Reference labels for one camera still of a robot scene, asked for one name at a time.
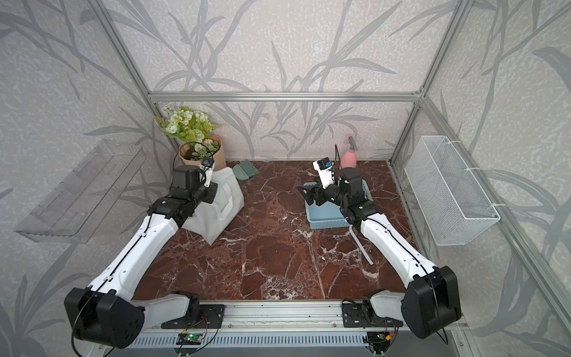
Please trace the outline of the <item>white insulated delivery bag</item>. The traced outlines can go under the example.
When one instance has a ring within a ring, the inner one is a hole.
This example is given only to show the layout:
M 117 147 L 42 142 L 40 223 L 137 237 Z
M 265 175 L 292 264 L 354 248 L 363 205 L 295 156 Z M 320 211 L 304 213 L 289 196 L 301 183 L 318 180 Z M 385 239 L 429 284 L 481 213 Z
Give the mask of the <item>white insulated delivery bag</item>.
M 215 242 L 245 205 L 242 190 L 230 167 L 215 172 L 212 182 L 218 184 L 214 201 L 211 204 L 200 203 L 193 216 L 181 226 L 203 237 L 209 245 Z

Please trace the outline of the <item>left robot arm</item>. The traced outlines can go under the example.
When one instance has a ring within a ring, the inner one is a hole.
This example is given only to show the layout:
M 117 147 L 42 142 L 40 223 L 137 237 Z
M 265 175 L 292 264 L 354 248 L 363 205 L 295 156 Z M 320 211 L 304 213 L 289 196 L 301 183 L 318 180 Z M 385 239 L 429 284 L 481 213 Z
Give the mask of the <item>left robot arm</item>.
M 175 292 L 148 301 L 133 296 L 146 270 L 167 241 L 204 202 L 213 202 L 218 185 L 211 181 L 213 161 L 199 167 L 180 166 L 172 172 L 168 195 L 147 211 L 133 238 L 113 262 L 84 289 L 74 288 L 64 306 L 71 324 L 71 341 L 82 340 L 117 349 L 138 335 L 169 321 L 202 322 L 199 298 Z

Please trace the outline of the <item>pink spray bottle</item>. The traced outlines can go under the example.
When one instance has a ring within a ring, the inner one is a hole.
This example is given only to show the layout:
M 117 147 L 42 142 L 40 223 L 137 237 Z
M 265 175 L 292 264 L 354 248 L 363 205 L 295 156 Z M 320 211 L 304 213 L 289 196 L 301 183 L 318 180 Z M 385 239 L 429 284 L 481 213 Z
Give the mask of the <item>pink spray bottle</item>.
M 353 138 L 352 135 L 348 136 L 348 144 L 349 144 L 349 149 L 341 158 L 341 164 L 340 164 L 341 169 L 357 167 L 356 152 L 358 150 L 358 147 L 356 145 L 355 138 Z

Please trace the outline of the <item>blue plastic basket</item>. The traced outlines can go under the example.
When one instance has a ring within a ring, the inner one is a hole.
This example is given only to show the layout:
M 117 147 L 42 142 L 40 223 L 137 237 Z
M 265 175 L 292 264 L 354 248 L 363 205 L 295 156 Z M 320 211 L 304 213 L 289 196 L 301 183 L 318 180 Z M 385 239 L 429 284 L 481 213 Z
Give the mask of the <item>blue plastic basket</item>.
M 321 230 L 349 227 L 352 224 L 356 224 L 356 227 L 359 230 L 362 221 L 367 220 L 369 216 L 378 212 L 364 179 L 363 186 L 367 201 L 361 204 L 349 206 L 349 208 L 346 209 L 329 202 L 326 202 L 321 206 L 317 206 L 308 205 L 305 201 L 306 215 L 310 228 L 312 230 Z

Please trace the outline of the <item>peach flower pot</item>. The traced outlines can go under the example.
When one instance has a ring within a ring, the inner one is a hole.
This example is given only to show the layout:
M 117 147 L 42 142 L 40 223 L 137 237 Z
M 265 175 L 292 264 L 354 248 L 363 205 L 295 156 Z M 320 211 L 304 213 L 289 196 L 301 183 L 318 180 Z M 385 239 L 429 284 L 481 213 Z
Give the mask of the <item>peach flower pot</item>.
M 210 139 L 218 144 L 218 147 L 215 150 L 212 150 L 211 157 L 215 162 L 214 170 L 219 171 L 227 167 L 222 139 L 215 134 L 211 134 Z M 184 143 L 179 147 L 178 156 L 185 165 L 199 166 L 201 164 L 201 159 L 198 156 L 193 155 L 194 147 L 195 146 L 192 143 Z

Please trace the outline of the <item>white loose strip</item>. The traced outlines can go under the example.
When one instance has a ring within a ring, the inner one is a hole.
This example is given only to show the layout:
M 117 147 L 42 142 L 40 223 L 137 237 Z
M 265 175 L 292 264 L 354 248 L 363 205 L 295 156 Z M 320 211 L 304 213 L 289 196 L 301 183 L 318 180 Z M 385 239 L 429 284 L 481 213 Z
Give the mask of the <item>white loose strip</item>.
M 351 237 L 354 239 L 356 245 L 358 246 L 358 249 L 360 250 L 361 254 L 363 255 L 363 257 L 366 259 L 366 261 L 370 264 L 373 265 L 373 260 L 370 258 L 369 254 L 367 253 L 367 251 L 365 250 L 364 246 L 362 245 L 360 239 L 357 237 L 354 229 L 353 229 L 353 225 L 349 226 L 349 233 L 351 235 Z

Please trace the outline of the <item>green white artificial plant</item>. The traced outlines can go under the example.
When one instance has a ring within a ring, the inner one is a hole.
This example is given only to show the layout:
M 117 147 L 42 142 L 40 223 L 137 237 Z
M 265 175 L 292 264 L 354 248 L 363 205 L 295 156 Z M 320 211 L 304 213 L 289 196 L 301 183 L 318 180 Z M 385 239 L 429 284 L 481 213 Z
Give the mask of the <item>green white artificial plant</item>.
M 221 144 L 213 138 L 218 127 L 208 114 L 188 107 L 165 108 L 167 116 L 154 119 L 162 132 L 169 138 L 182 143 L 180 156 L 188 161 L 201 161 L 213 157 L 221 149 Z

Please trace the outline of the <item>green hand brush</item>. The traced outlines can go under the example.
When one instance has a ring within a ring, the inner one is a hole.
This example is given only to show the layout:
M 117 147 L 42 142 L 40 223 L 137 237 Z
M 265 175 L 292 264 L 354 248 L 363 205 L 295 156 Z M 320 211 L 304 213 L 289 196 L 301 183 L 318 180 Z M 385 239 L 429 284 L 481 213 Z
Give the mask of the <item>green hand brush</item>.
M 258 173 L 258 169 L 248 160 L 239 162 L 232 167 L 233 174 L 239 181 L 247 181 L 254 178 Z

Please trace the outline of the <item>left green circuit board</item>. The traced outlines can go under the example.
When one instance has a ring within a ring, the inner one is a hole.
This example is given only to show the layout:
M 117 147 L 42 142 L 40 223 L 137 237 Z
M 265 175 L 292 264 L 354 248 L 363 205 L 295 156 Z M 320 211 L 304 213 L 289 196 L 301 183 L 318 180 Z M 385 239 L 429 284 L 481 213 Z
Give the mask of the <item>left green circuit board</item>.
M 193 333 L 184 331 L 178 334 L 177 345 L 180 346 L 201 346 L 205 342 L 204 333 Z

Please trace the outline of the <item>right circuit board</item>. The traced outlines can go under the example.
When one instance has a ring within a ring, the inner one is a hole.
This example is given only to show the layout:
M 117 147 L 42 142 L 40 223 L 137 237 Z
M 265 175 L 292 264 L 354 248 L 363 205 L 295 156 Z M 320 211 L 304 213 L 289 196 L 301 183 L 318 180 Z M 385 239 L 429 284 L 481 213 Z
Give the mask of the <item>right circuit board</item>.
M 391 332 L 367 332 L 366 336 L 364 337 L 364 343 L 367 345 L 367 349 L 373 354 L 383 354 L 386 353 L 391 345 L 393 344 L 393 340 L 398 335 L 398 330 L 394 330 Z

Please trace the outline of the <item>aluminium frame crossbar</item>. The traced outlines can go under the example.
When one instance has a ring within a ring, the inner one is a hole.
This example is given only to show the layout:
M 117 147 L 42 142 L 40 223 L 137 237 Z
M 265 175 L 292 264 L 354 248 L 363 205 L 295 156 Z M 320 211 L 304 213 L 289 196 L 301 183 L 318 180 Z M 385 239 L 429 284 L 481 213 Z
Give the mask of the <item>aluminium frame crossbar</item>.
M 150 92 L 153 103 L 167 102 L 416 102 L 417 92 Z

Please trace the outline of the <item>clear plastic wall shelf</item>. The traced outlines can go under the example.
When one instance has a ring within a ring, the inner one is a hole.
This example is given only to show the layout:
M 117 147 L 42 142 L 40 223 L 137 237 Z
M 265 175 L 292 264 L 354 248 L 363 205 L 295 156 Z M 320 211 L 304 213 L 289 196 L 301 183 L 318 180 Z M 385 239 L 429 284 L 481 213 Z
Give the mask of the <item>clear plastic wall shelf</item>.
M 88 242 L 146 158 L 140 145 L 101 141 L 15 232 L 34 242 Z

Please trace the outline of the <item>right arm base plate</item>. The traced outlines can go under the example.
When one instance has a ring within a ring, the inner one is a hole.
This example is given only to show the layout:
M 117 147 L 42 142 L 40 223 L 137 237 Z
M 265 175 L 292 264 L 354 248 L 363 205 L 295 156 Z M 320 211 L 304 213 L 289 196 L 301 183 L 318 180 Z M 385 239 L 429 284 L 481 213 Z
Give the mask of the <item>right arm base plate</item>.
M 377 316 L 368 304 L 357 303 L 353 300 L 343 300 L 341 303 L 343 326 L 346 328 L 400 328 L 402 321 Z

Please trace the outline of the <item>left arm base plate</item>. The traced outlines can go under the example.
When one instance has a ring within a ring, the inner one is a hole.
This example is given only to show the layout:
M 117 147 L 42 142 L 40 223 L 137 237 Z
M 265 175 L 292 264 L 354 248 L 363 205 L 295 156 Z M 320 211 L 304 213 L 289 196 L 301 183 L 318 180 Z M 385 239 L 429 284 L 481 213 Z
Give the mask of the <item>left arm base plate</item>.
M 190 311 L 181 318 L 167 321 L 161 325 L 163 330 L 183 329 L 218 329 L 223 323 L 225 305 L 206 304 L 191 307 Z

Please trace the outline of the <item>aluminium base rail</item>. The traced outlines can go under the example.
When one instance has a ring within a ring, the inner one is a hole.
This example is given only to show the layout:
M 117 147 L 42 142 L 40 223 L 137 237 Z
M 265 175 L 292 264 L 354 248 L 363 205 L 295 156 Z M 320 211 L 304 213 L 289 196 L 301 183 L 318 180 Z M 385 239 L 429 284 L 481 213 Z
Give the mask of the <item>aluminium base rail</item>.
M 224 306 L 220 333 L 337 333 L 388 329 L 364 324 L 363 327 L 346 328 L 344 322 L 358 320 L 343 312 L 358 312 L 356 304 L 343 300 L 202 300 L 200 304 Z

